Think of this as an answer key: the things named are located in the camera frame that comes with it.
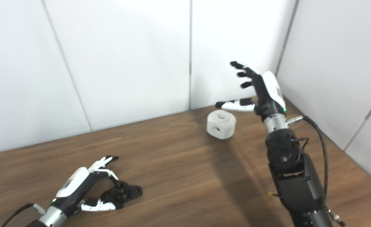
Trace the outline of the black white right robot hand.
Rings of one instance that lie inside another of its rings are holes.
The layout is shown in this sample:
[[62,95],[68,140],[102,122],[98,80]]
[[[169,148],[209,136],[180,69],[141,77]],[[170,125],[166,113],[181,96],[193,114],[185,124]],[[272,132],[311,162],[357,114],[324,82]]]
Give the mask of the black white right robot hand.
[[227,102],[216,102],[215,107],[217,109],[234,112],[255,112],[262,121],[274,114],[281,114],[286,117],[287,108],[282,91],[275,75],[271,71],[260,74],[258,71],[238,61],[231,61],[230,65],[239,70],[237,73],[238,77],[250,79],[242,83],[240,87],[242,89],[253,87],[257,100],[244,98]]

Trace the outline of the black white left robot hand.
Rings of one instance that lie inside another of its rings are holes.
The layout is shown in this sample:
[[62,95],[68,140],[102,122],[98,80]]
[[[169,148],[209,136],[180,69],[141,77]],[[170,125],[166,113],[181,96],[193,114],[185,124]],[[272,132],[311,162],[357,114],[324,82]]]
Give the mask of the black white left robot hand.
[[85,198],[98,179],[109,178],[113,183],[119,181],[116,174],[106,168],[108,164],[118,159],[118,156],[108,155],[95,161],[89,168],[77,169],[59,189],[50,206],[59,209],[67,217],[79,211],[100,212],[122,209],[123,204],[120,202]]

